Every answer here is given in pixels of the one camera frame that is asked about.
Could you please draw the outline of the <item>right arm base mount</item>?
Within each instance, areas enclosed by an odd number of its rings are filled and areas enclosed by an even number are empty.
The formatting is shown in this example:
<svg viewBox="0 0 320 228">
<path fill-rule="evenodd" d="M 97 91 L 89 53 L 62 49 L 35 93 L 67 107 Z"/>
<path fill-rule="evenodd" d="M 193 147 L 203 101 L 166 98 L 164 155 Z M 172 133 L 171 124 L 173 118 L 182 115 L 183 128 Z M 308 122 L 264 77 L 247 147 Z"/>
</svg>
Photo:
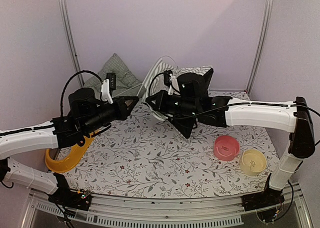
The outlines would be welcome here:
<svg viewBox="0 0 320 228">
<path fill-rule="evenodd" d="M 243 195 L 241 200 L 244 210 L 250 211 L 283 203 L 285 198 L 281 190 L 270 188 L 270 185 L 267 182 L 263 191 Z"/>
</svg>

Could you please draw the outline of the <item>green striped pet tent fabric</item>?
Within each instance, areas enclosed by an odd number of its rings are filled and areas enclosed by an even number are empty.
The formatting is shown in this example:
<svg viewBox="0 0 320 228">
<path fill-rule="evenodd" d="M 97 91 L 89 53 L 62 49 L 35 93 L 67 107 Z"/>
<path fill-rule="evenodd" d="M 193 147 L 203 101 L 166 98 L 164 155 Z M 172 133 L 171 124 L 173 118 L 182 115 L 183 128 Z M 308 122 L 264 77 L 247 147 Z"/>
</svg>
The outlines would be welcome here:
<svg viewBox="0 0 320 228">
<path fill-rule="evenodd" d="M 175 69 L 159 59 L 142 85 L 142 102 L 159 121 L 193 118 L 211 105 L 208 87 L 213 67 Z"/>
</svg>

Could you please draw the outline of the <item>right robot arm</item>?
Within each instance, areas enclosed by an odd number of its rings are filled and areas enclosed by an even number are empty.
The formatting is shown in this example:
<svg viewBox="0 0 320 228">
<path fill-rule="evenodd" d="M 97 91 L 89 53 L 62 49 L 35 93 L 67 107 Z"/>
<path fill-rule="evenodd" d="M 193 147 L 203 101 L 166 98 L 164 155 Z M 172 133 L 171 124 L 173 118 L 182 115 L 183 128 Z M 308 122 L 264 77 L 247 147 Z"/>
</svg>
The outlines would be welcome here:
<svg viewBox="0 0 320 228">
<path fill-rule="evenodd" d="M 258 196 L 263 206 L 269 206 L 303 160 L 316 150 L 312 108 L 303 97 L 275 103 L 230 96 L 210 97 L 208 87 L 213 73 L 213 69 L 209 69 L 203 75 L 184 73 L 175 77 L 171 71 L 165 71 L 163 81 L 169 89 L 154 94 L 148 92 L 145 102 L 154 112 L 166 117 L 184 138 L 190 137 L 198 122 L 213 127 L 243 125 L 288 132 L 288 151 Z"/>
</svg>

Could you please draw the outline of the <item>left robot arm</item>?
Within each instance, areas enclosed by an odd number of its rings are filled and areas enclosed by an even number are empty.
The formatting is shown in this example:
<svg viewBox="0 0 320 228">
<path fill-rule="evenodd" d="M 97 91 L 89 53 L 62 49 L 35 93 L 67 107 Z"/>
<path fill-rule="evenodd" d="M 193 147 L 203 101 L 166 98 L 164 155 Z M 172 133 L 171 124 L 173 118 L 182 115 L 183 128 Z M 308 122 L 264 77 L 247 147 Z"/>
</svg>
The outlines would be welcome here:
<svg viewBox="0 0 320 228">
<path fill-rule="evenodd" d="M 13 155 L 41 149 L 83 147 L 86 139 L 110 128 L 115 120 L 126 120 L 137 96 L 119 96 L 99 100 L 91 88 L 81 88 L 68 97 L 70 112 L 35 127 L 22 128 L 0 135 L 0 179 L 22 184 L 55 197 L 64 205 L 74 201 L 63 175 L 46 174 L 12 159 Z"/>
</svg>

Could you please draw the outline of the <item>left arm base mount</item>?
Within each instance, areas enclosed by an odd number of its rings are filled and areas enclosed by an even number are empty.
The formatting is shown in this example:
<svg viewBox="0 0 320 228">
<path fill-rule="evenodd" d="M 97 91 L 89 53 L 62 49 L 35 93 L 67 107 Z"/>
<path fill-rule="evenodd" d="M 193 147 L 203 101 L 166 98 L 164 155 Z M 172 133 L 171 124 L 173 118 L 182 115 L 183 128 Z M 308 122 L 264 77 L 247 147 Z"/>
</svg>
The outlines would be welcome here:
<svg viewBox="0 0 320 228">
<path fill-rule="evenodd" d="M 84 211 L 89 210 L 92 201 L 91 191 L 84 189 L 72 190 L 62 174 L 53 173 L 53 176 L 57 181 L 57 190 L 53 194 L 48 194 L 48 201 L 63 207 Z"/>
</svg>

